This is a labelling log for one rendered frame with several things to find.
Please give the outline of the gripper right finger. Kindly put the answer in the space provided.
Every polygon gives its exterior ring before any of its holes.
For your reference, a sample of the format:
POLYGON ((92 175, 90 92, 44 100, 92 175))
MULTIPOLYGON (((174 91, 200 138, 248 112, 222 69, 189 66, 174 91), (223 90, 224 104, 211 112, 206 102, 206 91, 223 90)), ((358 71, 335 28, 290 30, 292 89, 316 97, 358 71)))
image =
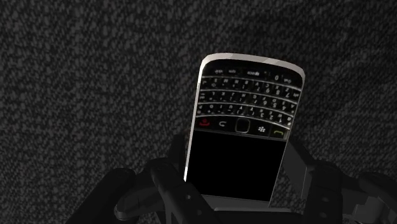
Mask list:
POLYGON ((397 181, 379 172, 344 174, 316 160, 297 140, 286 141, 282 167, 301 199, 303 214, 271 213, 268 224, 397 224, 397 181))

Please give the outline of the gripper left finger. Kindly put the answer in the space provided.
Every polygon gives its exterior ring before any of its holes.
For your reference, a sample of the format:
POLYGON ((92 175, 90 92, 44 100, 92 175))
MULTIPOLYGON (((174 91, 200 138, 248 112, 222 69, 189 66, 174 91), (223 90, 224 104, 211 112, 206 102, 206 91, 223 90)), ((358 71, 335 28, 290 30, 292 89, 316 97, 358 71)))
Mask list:
POLYGON ((219 224, 199 191, 183 179, 186 139, 173 137, 168 155, 132 169, 110 170, 96 184, 66 224, 137 224, 147 213, 157 213, 161 224, 219 224))

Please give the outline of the black keypad phone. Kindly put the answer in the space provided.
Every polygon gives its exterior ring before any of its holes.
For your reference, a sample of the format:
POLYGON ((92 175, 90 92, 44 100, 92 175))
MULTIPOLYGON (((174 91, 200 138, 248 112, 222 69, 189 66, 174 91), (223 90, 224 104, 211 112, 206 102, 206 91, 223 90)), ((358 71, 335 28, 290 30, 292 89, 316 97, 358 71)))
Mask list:
POLYGON ((305 82, 303 69, 241 53, 206 56, 184 180, 217 210, 269 207, 305 82))

